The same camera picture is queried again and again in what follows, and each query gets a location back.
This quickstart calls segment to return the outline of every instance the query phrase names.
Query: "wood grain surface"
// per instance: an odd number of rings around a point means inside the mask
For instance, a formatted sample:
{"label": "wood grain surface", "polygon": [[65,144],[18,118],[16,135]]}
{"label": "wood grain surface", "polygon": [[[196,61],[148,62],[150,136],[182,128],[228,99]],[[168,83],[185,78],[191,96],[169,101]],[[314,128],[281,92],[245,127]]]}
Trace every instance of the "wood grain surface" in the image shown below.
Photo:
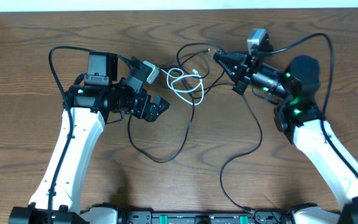
{"label": "wood grain surface", "polygon": [[[268,29],[276,49],[314,32],[330,35],[336,62],[327,118],[358,160],[358,9],[0,13],[0,223],[7,222],[13,206],[27,205],[57,141],[62,99],[48,65],[53,46],[135,55],[161,65],[191,42],[244,50],[247,36],[259,27]],[[306,42],[268,62],[283,69],[299,54],[319,59],[322,85],[317,99],[321,104],[329,58],[323,39]],[[87,60],[86,53],[56,52],[55,67],[65,88],[86,71]],[[125,67],[120,66],[119,75],[126,76]],[[192,66],[205,70],[196,62]],[[213,68],[206,85],[221,73]],[[153,155],[171,156],[183,140],[191,107],[159,85],[146,88],[163,96],[171,107],[154,123],[133,120],[134,141]],[[227,166],[228,194],[250,207],[286,208],[314,202],[326,210],[338,210],[312,163],[277,131],[273,107],[249,92],[246,96],[261,123],[264,141],[258,151]],[[107,126],[96,144],[82,209],[112,202],[154,210],[236,210],[221,191],[219,170],[230,156],[252,149],[259,132],[241,97],[229,86],[216,87],[196,108],[185,149],[168,164],[153,163],[130,145],[126,121]]]}

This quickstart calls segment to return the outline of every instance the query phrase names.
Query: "white usb cable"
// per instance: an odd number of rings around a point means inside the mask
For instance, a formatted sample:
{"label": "white usb cable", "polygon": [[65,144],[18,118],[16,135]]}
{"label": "white usb cable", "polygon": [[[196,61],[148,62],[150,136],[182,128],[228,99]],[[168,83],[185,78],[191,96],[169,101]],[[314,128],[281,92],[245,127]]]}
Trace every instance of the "white usb cable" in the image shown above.
{"label": "white usb cable", "polygon": [[[184,100],[185,102],[187,102],[190,105],[193,105],[193,102],[188,101],[185,97],[183,97],[180,93],[193,93],[195,90],[197,90],[199,87],[201,87],[201,99],[199,100],[199,102],[195,103],[194,105],[199,105],[203,99],[204,99],[204,85],[203,85],[203,79],[201,78],[201,75],[198,74],[197,70],[192,69],[191,71],[193,72],[193,74],[190,75],[185,75],[184,71],[182,69],[179,68],[171,68],[168,72],[164,71],[161,69],[161,71],[163,71],[166,75],[167,75],[167,85],[168,87],[176,94],[178,95],[182,100]],[[178,71],[181,75],[179,75],[178,77],[171,75],[171,72],[173,71]],[[173,84],[176,83],[177,81],[180,81],[184,78],[188,78],[188,77],[198,77],[200,83],[198,85],[196,85],[194,88],[192,88],[191,90],[177,90],[175,89],[175,87],[173,87]]]}

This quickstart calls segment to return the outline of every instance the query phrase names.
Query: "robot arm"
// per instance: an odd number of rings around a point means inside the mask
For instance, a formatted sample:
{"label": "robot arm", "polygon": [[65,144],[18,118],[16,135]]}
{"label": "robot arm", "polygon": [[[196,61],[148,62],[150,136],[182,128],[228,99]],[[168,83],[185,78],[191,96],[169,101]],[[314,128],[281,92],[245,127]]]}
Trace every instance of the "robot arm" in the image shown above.
{"label": "robot arm", "polygon": [[[315,165],[329,185],[342,210],[358,218],[358,162],[350,155],[333,133],[314,100],[320,86],[318,61],[301,55],[295,57],[284,70],[280,71],[263,63],[273,47],[264,29],[254,29],[247,40],[247,52],[222,52],[213,55],[229,78],[235,83],[233,90],[244,94],[250,85],[281,100],[274,108],[277,129],[301,150]],[[322,125],[332,144],[326,140]],[[325,212],[300,211],[294,214],[297,223],[337,223],[339,215]]]}
{"label": "robot arm", "polygon": [[[112,83],[117,80],[118,58],[127,64],[130,74],[119,83]],[[69,220],[81,220],[78,215],[83,182],[93,148],[109,113],[120,113],[121,116],[130,113],[138,119],[153,122],[169,108],[169,103],[159,96],[151,102],[151,96],[143,88],[145,82],[151,84],[154,81],[158,72],[151,63],[140,62],[135,57],[129,60],[106,52],[89,53],[88,73],[80,75],[65,93],[73,118],[73,134],[57,175],[50,207],[54,211],[55,223],[67,220],[67,216],[71,216]],[[79,85],[82,79],[85,84]],[[67,108],[62,118],[60,135],[41,184],[27,208],[14,207],[9,223],[46,221],[50,186],[70,130]],[[108,208],[92,210],[81,216],[92,223],[115,223],[117,218],[116,211]]]}

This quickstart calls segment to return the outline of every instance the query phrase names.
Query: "black cable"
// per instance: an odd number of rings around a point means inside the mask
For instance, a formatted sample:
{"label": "black cable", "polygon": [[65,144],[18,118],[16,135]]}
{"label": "black cable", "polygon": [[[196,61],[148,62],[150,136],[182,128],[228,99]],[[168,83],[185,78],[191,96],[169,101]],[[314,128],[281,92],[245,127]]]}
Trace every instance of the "black cable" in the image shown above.
{"label": "black cable", "polygon": [[[214,43],[192,43],[192,44],[186,44],[184,45],[183,47],[181,47],[178,52],[177,52],[177,63],[178,63],[178,66],[180,69],[182,69],[185,73],[187,74],[190,74],[189,72],[187,72],[185,70],[185,68],[183,68],[183,64],[180,63],[180,57],[179,57],[179,54],[180,52],[185,49],[186,47],[189,47],[189,46],[195,46],[195,45],[207,45],[207,46],[212,46],[212,47],[216,47],[217,49],[221,50],[222,52],[226,53],[225,50],[223,50],[223,48],[221,46],[219,46],[218,44],[214,44]],[[207,75],[203,76],[203,77],[194,77],[194,78],[198,78],[198,79],[203,79],[205,78]]]}
{"label": "black cable", "polygon": [[124,112],[120,111],[119,114],[121,115],[120,119],[117,119],[117,120],[111,121],[111,122],[106,122],[106,124],[114,124],[114,123],[118,123],[118,122],[122,121],[124,119]]}
{"label": "black cable", "polygon": [[57,46],[54,47],[50,50],[49,52],[49,56],[48,56],[48,60],[49,60],[49,66],[50,66],[50,70],[52,71],[52,75],[56,81],[57,87],[60,90],[60,94],[62,94],[62,98],[63,98],[63,102],[65,104],[65,109],[67,111],[67,116],[68,116],[68,122],[70,124],[70,128],[68,131],[68,135],[67,135],[67,140],[66,140],[66,144],[63,147],[63,151],[62,154],[59,158],[58,164],[56,166],[56,170],[55,173],[53,174],[53,178],[50,184],[50,188],[48,190],[48,209],[47,209],[47,218],[48,218],[48,224],[52,224],[52,203],[53,203],[53,196],[55,195],[55,185],[56,185],[56,180],[60,171],[60,168],[62,167],[62,163],[64,160],[64,157],[66,155],[67,149],[68,149],[68,145],[70,144],[70,140],[72,138],[73,135],[73,117],[71,115],[71,108],[70,105],[67,102],[66,99],[66,95],[65,95],[65,91],[62,87],[62,84],[60,83],[59,78],[57,77],[55,68],[53,67],[53,62],[52,62],[52,54],[56,49],[72,49],[72,50],[81,50],[81,51],[85,51],[85,52],[91,52],[93,50],[91,49],[86,49],[86,48],[82,48],[82,47],[71,47],[71,46]]}
{"label": "black cable", "polygon": [[[216,86],[221,86],[221,85],[234,86],[232,83],[218,83],[218,84],[210,85],[209,87],[204,88],[204,91],[205,91],[205,90],[208,90],[208,89],[210,89],[210,88],[214,88],[214,87],[216,87]],[[198,93],[198,92],[201,92],[201,90],[195,90],[195,91],[193,91],[193,93]]]}
{"label": "black cable", "polygon": [[221,174],[219,176],[219,181],[221,182],[221,188],[222,188],[222,191],[223,191],[223,194],[227,197],[227,199],[229,199],[229,201],[231,203],[233,203],[236,207],[240,208],[241,210],[245,211],[245,212],[248,212],[248,213],[252,213],[252,209],[251,208],[248,208],[248,207],[243,207],[239,204],[237,204],[235,201],[233,201],[232,198],[230,198],[230,196],[228,196],[228,194],[226,193],[226,191],[224,190],[224,187],[223,187],[223,181],[222,181],[222,176],[223,176],[223,170],[224,168],[231,162],[233,161],[234,159],[237,159],[239,157],[242,157],[242,156],[246,156],[246,155],[249,155],[253,152],[255,152],[256,150],[258,150],[258,148],[260,147],[261,143],[262,143],[262,140],[263,140],[263,134],[262,134],[262,128],[260,127],[260,124],[259,124],[259,121],[257,119],[257,117],[255,116],[254,112],[252,111],[252,108],[250,107],[248,101],[247,101],[247,98],[245,95],[242,96],[244,102],[246,103],[247,107],[248,107],[248,110],[249,112],[251,113],[252,117],[255,119],[256,123],[258,124],[258,128],[259,128],[259,133],[260,133],[260,139],[259,139],[259,143],[258,145],[256,145],[256,147],[254,147],[252,150],[249,150],[248,152],[244,152],[244,153],[240,153],[238,155],[235,155],[235,156],[232,156],[230,157],[222,166],[221,168]]}
{"label": "black cable", "polygon": [[82,73],[81,75],[78,75],[75,78],[73,85],[79,85],[84,80],[85,75],[86,75],[86,73]]}
{"label": "black cable", "polygon": [[[200,44],[200,43],[197,43],[197,44],[188,44],[188,45],[185,45],[185,46],[183,46],[183,47],[178,51],[177,56],[178,56],[178,54],[180,53],[180,51],[183,50],[183,48],[185,48],[186,46],[190,46],[190,45],[201,45],[201,44]],[[181,64],[179,64],[179,67],[178,67],[178,66],[165,67],[165,66],[163,65],[163,66],[161,66],[161,69],[164,69],[164,70],[165,70],[165,69],[171,69],[171,68],[180,68],[180,67],[183,68],[183,65],[184,65],[187,61],[189,61],[190,59],[192,59],[192,58],[195,57],[195,56],[198,56],[198,55],[200,55],[200,54],[202,54],[202,53],[207,53],[207,52],[209,52],[209,49],[200,50],[200,51],[198,51],[198,52],[196,52],[196,53],[186,54],[186,55],[184,55],[184,56],[179,57],[179,60],[180,60],[180,59],[183,59],[183,58],[185,58],[185,57],[188,57],[185,61],[183,61]],[[207,71],[207,73],[206,73],[203,77],[201,77],[201,78],[207,77],[207,76],[209,75],[209,73],[210,73],[210,67],[209,67],[208,61],[206,61],[206,66],[207,66],[208,71]],[[219,79],[223,76],[223,74],[224,74],[224,73],[222,73],[222,75],[221,75],[217,80],[215,80],[215,82],[214,82],[211,86],[209,86],[209,87],[206,88],[206,89],[208,89],[207,92],[209,92],[213,87],[218,86],[218,85],[231,85],[230,83],[221,83],[221,84],[215,85],[215,83],[216,83],[217,81],[219,81]],[[188,88],[187,85],[186,85],[187,83],[184,82],[183,79],[181,80],[181,82],[182,82],[183,86],[184,86],[187,90],[189,90],[189,88]],[[151,160],[154,161],[154,162],[157,162],[157,163],[166,163],[166,162],[170,162],[170,161],[174,160],[174,159],[179,155],[179,153],[181,153],[181,151],[183,150],[183,148],[185,147],[186,140],[187,140],[187,136],[188,136],[188,132],[189,132],[189,130],[190,130],[190,127],[191,127],[191,124],[192,124],[193,118],[194,118],[194,113],[195,113],[195,102],[194,102],[194,99],[198,99],[198,98],[195,98],[191,93],[188,93],[188,94],[190,95],[191,100],[192,100],[192,103],[193,103],[193,104],[192,104],[191,118],[190,118],[189,124],[188,124],[188,126],[187,126],[187,130],[186,130],[186,133],[185,133],[185,138],[184,138],[184,140],[183,140],[183,143],[182,143],[181,147],[179,148],[179,150],[177,151],[177,153],[176,153],[173,157],[171,157],[171,158],[169,158],[169,159],[165,159],[165,160],[158,159],[158,158],[152,156],[151,154],[149,154],[148,152],[146,152],[145,150],[143,150],[143,149],[137,147],[137,146],[134,144],[134,142],[133,142],[133,140],[132,140],[132,136],[131,136],[131,119],[132,119],[132,115],[129,116],[129,120],[128,120],[128,124],[127,124],[128,138],[129,138],[129,142],[131,143],[131,145],[132,145],[136,150],[138,150],[140,153],[142,153],[143,155],[147,156],[149,159],[151,159]]]}
{"label": "black cable", "polygon": [[[217,79],[215,79],[215,81],[212,83],[212,85],[207,87],[208,90],[204,93],[204,96],[206,96],[209,93],[209,91],[211,91],[212,88],[214,88],[216,86],[215,83],[217,83],[223,77],[223,75],[224,75],[224,70],[223,70],[222,74]],[[201,99],[201,97],[200,96],[199,97],[194,97],[194,99],[198,100],[198,99]]]}
{"label": "black cable", "polygon": [[252,87],[252,93],[253,93],[256,97],[258,97],[258,98],[260,98],[260,99],[266,101],[267,103],[271,103],[271,104],[273,104],[273,105],[278,105],[278,103],[274,102],[273,100],[271,100],[271,99],[269,99],[269,98],[267,98],[267,97],[265,97],[265,96],[259,95],[258,93],[255,92],[254,89],[255,89],[255,87]]}
{"label": "black cable", "polygon": [[194,104],[194,98],[191,98],[192,100],[192,103],[193,103],[193,109],[192,109],[192,112],[191,112],[191,118],[190,118],[190,121],[189,121],[189,125],[187,126],[187,130],[186,130],[186,133],[185,133],[185,138],[183,140],[183,143],[182,145],[180,146],[179,150],[177,151],[177,153],[172,156],[171,158],[169,159],[165,159],[165,160],[161,160],[161,159],[158,159],[154,156],[152,156],[151,154],[149,154],[148,152],[146,152],[145,150],[137,147],[134,142],[132,141],[132,137],[131,137],[131,118],[132,118],[132,114],[129,116],[129,120],[128,120],[128,125],[127,125],[127,130],[128,130],[128,138],[129,138],[129,141],[131,142],[131,145],[137,149],[139,152],[141,152],[143,155],[147,156],[149,159],[153,160],[154,162],[158,162],[158,163],[166,163],[166,162],[170,162],[172,160],[174,160],[178,155],[179,153],[182,151],[183,147],[185,147],[185,143],[186,143],[186,140],[187,140],[187,135],[189,133],[189,130],[190,130],[190,127],[191,127],[191,124],[193,122],[193,118],[194,118],[194,112],[195,112],[195,104]]}
{"label": "black cable", "polygon": [[279,221],[279,220],[276,218],[276,216],[273,214],[273,211],[271,211],[270,209],[268,209],[268,208],[258,208],[258,209],[256,209],[255,212],[254,212],[254,221],[255,221],[256,224],[261,224],[260,222],[258,222],[258,221],[256,220],[256,213],[257,213],[257,212],[260,212],[260,211],[270,212],[270,213],[273,215],[274,220],[275,220],[278,224],[281,223],[281,221]]}
{"label": "black cable", "polygon": [[330,54],[330,61],[329,61],[329,80],[328,80],[328,86],[327,86],[327,92],[326,92],[326,97],[324,100],[324,104],[323,104],[323,109],[322,109],[322,114],[323,117],[320,120],[320,126],[321,126],[321,130],[323,132],[324,138],[326,139],[326,141],[329,143],[329,145],[332,147],[332,149],[334,150],[334,152],[338,155],[338,157],[343,161],[343,163],[345,163],[345,165],[347,166],[347,168],[349,168],[352,173],[355,175],[355,177],[358,179],[358,172],[355,170],[355,168],[353,168],[351,166],[351,164],[345,159],[345,157],[341,154],[341,152],[339,152],[339,150],[336,148],[336,146],[333,144],[333,142],[331,141],[331,139],[329,138],[329,136],[327,135],[327,132],[325,130],[324,127],[324,120],[325,120],[325,114],[326,114],[326,109],[327,109],[327,105],[328,105],[328,100],[331,94],[331,87],[333,85],[333,78],[334,78],[334,61],[335,61],[335,56],[334,56],[334,47],[333,44],[331,42],[331,39],[328,37],[327,34],[324,33],[317,33],[317,34],[312,34],[309,35],[301,40],[296,41],[294,44],[289,45],[288,47],[284,47],[280,50],[275,50],[272,52],[257,52],[257,54],[262,54],[262,55],[273,55],[273,54],[278,54],[287,50],[290,50],[291,48],[303,43],[306,40],[309,40],[313,37],[324,37],[327,41],[328,44],[328,48],[329,48],[329,54]]}

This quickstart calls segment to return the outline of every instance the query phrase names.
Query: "white wall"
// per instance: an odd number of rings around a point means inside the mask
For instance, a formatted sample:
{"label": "white wall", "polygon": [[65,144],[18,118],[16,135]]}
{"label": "white wall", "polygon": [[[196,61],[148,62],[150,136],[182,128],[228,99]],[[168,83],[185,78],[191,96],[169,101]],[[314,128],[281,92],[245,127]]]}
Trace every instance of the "white wall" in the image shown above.
{"label": "white wall", "polygon": [[0,0],[0,12],[358,7],[358,0]]}

